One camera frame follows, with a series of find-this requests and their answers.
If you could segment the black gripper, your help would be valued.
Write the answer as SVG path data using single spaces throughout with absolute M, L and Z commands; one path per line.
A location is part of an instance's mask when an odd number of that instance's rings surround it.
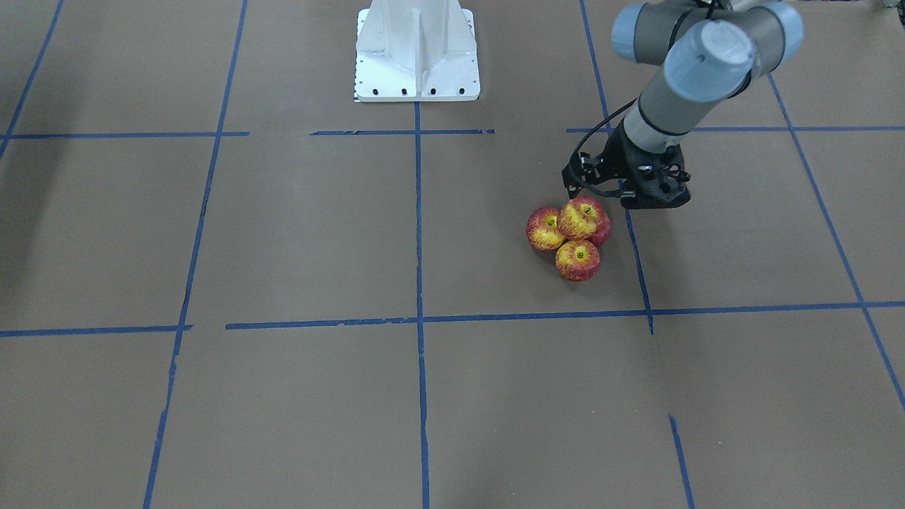
M 601 177 L 624 178 L 634 186 L 682 186 L 683 155 L 679 143 L 669 142 L 662 151 L 638 147 L 624 125 L 612 132 L 601 153 Z

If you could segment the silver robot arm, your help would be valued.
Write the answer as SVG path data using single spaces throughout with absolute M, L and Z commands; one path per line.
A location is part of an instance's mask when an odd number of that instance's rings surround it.
M 675 193 L 686 177 L 671 171 L 682 139 L 721 101 L 775 71 L 800 48 L 804 20 L 792 4 L 744 1 L 710 11 L 689 1 L 637 3 L 613 23 L 615 54 L 657 67 L 617 127 L 627 181 Z

